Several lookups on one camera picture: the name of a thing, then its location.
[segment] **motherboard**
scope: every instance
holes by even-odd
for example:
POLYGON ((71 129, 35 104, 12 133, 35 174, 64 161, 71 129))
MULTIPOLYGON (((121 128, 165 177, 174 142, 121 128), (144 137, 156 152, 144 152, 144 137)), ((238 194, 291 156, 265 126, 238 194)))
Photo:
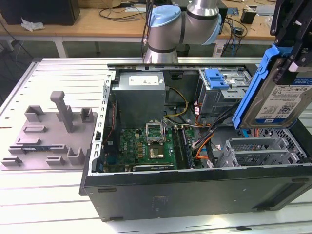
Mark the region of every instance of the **motherboard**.
POLYGON ((189 169, 194 132, 188 127, 122 129, 117 156, 108 155, 108 172, 189 169))

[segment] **hard drive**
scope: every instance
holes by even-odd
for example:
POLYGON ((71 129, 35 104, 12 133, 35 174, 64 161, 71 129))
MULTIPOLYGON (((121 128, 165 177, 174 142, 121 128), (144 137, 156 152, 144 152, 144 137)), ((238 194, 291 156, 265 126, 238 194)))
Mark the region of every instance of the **hard drive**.
POLYGON ((290 85, 277 85, 278 60, 263 79, 256 72, 233 123, 236 128, 288 128, 312 101, 312 73, 298 73, 290 85))

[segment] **green circuit board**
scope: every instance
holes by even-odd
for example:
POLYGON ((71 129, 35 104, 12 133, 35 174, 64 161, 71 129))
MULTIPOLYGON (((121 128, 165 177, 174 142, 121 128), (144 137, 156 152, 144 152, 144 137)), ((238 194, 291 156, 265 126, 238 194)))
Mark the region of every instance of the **green circuit board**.
MULTIPOLYGON (((173 151, 171 129, 166 130, 166 140, 163 144, 163 157, 150 158, 149 145, 146 139, 146 130, 142 129, 124 129, 120 136, 120 154, 118 155, 118 164, 170 164, 175 165, 176 159, 173 151)), ((159 133, 152 129, 149 131, 149 137, 158 137, 159 133)))
MULTIPOLYGON (((185 129, 185 134, 189 146, 191 147, 192 141, 194 141, 194 132, 191 128, 185 129)), ((157 128, 149 128, 149 137, 159 137, 161 132, 157 128)), ((119 153, 117 155, 117 161, 109 166, 110 172, 120 172, 122 167, 135 165, 173 165, 174 169, 178 169, 176 165, 176 156, 174 152, 174 143, 172 138, 171 127, 165 129, 165 141, 159 147, 161 147, 162 157, 151 157, 151 150, 153 144, 149 145, 146 137, 146 128, 140 129, 122 129, 120 134, 119 153)))

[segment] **workbench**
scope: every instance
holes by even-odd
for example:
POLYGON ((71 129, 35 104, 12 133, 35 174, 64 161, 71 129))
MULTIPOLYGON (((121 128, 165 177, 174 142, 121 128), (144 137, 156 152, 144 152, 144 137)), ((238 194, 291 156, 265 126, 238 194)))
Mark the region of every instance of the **workbench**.
MULTIPOLYGON (((259 64, 260 58, 236 58, 242 64, 259 64)), ((183 64, 228 64, 233 58, 180 58, 183 64)), ((53 90, 65 92, 73 111, 92 107, 98 111, 107 64, 141 63, 140 58, 50 58, 33 62, 0 107, 0 155, 8 154, 24 124, 29 105, 55 112, 53 90)), ((305 120, 311 111, 304 112, 305 120)), ((245 234, 312 232, 312 191, 307 191, 280 211, 218 214, 178 218, 102 222, 89 197, 78 194, 82 170, 0 171, 0 230, 21 233, 227 233, 245 234)))
MULTIPOLYGON (((272 2, 267 0, 260 0, 263 4, 272 5, 272 2)), ((228 7, 237 7, 239 10, 243 9, 245 5, 258 5, 253 0, 242 2, 223 1, 228 7)), ((123 17, 132 15, 134 13, 121 12, 110 14, 110 17, 123 17)), ((242 11, 239 11, 239 16, 232 16, 233 19, 239 20, 242 11)), ((136 16, 140 20, 130 22, 117 22, 102 18, 98 14, 98 9, 81 8, 80 16, 73 26, 61 25, 44 25, 45 29, 34 32, 27 31, 20 25, 7 25, 4 19, 1 19, 7 30, 17 40, 30 41, 53 41, 58 50, 60 58, 67 58, 68 54, 63 45, 64 41, 94 41, 96 51, 100 52, 99 42, 113 41, 113 42, 141 42, 142 32, 145 20, 141 16, 136 16)), ((246 24, 248 34, 241 41, 242 44, 272 44, 275 37, 269 33, 270 29, 265 23, 265 16, 255 16, 251 25, 246 24)), ((231 35, 228 25, 223 27, 222 34, 218 36, 215 41, 215 48, 213 57, 221 55, 223 46, 227 43, 231 35)), ((0 26, 0 40, 3 40, 5 46, 10 51, 13 50, 10 40, 12 38, 0 26)))

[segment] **floor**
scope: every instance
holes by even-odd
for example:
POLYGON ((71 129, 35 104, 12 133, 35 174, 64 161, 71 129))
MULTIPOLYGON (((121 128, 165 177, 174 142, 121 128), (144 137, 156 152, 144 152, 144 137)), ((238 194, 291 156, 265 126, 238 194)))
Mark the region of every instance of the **floor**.
MULTIPOLYGON (((25 41, 23 46, 35 58, 58 58, 58 52, 53 42, 25 41)), ((190 57, 210 57, 214 50, 213 45, 196 46, 190 48, 190 57)), ((97 54, 93 42, 65 42, 68 55, 74 58, 83 57, 140 57, 140 43, 126 42, 101 42, 101 53, 97 54)), ((236 57, 262 57, 268 45, 241 45, 236 57)), ((230 57, 230 52, 225 52, 224 57, 230 57)), ((32 59, 15 44, 14 51, 0 52, 0 105, 10 94, 32 59)))

